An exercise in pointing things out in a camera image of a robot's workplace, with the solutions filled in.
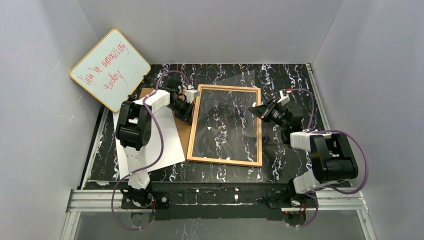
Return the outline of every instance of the brown cardboard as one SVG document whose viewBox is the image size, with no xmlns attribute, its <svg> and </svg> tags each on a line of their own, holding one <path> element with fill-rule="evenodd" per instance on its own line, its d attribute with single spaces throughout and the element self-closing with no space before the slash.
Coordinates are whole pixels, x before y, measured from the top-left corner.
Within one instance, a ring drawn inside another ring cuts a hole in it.
<svg viewBox="0 0 424 240">
<path fill-rule="evenodd" d="M 141 90 L 140 98 L 150 94 L 152 91 L 153 88 L 143 88 Z M 175 117 L 173 119 L 175 121 L 176 130 L 178 132 L 179 141 L 181 142 L 184 157 L 187 158 L 187 149 L 189 148 L 190 131 L 192 129 L 192 126 L 186 122 L 176 119 Z M 152 122 L 151 127 L 156 128 L 156 125 Z"/>
</svg>

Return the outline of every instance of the marble tabletop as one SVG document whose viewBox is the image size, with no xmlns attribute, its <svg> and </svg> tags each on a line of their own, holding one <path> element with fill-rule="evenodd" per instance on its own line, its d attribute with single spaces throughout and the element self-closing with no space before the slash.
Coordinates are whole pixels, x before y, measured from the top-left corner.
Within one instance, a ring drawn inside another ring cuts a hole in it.
<svg viewBox="0 0 424 240">
<path fill-rule="evenodd" d="M 279 98 L 279 91 L 282 89 L 305 88 L 314 92 L 305 64 L 164 64 L 151 66 L 150 73 L 133 93 L 133 97 L 138 99 L 143 87 L 151 87 L 162 73 L 170 70 L 185 73 L 195 89 L 199 84 L 260 88 L 262 102 Z M 177 74 L 171 74 L 170 77 L 183 80 Z M 303 105 L 303 126 L 306 127 L 311 114 L 310 96 L 304 92 L 294 92 L 290 98 Z M 227 107 L 230 110 L 236 110 L 236 113 L 238 111 L 245 112 L 249 104 L 251 104 L 249 100 L 246 100 L 246 106 Z M 324 125 L 319 106 L 316 105 L 315 109 L 312 127 L 322 130 Z M 307 152 L 288 148 L 282 144 L 281 127 L 272 122 L 262 122 L 261 131 L 262 167 L 186 161 L 155 170 L 150 173 L 150 179 L 160 182 L 193 183 L 287 183 L 291 178 L 303 174 L 311 167 Z M 214 134 L 215 137 L 223 137 L 222 133 Z M 98 146 L 94 148 L 96 152 L 92 168 L 88 169 L 90 171 L 89 182 L 116 182 L 119 179 L 114 138 L 112 113 L 108 111 L 99 136 Z M 222 151 L 217 151 L 214 139 L 206 144 L 207 147 L 204 148 L 203 153 L 199 152 L 199 154 L 209 154 L 215 157 L 222 154 Z M 241 137 L 236 145 L 237 152 L 243 153 L 246 160 L 248 160 L 248 156 L 255 158 L 256 152 L 250 152 L 250 149 L 254 149 L 252 147 L 254 145 L 253 140 L 249 142 L 247 137 L 244 139 Z"/>
</svg>

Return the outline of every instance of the white wall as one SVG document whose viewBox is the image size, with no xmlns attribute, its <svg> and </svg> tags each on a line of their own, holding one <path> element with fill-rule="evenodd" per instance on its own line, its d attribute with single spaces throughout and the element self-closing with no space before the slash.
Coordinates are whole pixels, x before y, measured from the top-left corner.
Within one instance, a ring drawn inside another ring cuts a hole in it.
<svg viewBox="0 0 424 240">
<path fill-rule="evenodd" d="M 0 9 L 0 239 L 57 240 L 100 107 L 68 71 L 98 38 L 75 0 Z"/>
<path fill-rule="evenodd" d="M 97 37 L 120 29 L 151 64 L 309 63 L 343 0 L 80 0 Z"/>
<path fill-rule="evenodd" d="M 331 127 L 370 158 L 363 194 L 378 239 L 424 235 L 424 2 L 346 0 L 313 70 Z"/>
</svg>

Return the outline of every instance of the whiteboard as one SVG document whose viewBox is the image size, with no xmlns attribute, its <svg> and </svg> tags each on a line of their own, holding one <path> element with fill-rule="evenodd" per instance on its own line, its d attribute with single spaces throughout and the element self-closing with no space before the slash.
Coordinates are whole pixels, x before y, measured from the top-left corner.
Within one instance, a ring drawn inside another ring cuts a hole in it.
<svg viewBox="0 0 424 240">
<path fill-rule="evenodd" d="M 116 113 L 150 69 L 143 56 L 114 28 L 69 71 L 69 75 Z"/>
</svg>

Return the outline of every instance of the picture frame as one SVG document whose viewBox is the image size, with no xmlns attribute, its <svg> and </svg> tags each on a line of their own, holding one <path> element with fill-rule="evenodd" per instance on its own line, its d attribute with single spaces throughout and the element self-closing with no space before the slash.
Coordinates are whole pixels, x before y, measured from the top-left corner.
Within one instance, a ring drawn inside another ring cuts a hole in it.
<svg viewBox="0 0 424 240">
<path fill-rule="evenodd" d="M 197 90 L 186 159 L 261 167 L 262 121 L 248 111 L 261 104 L 261 89 L 199 84 Z"/>
</svg>

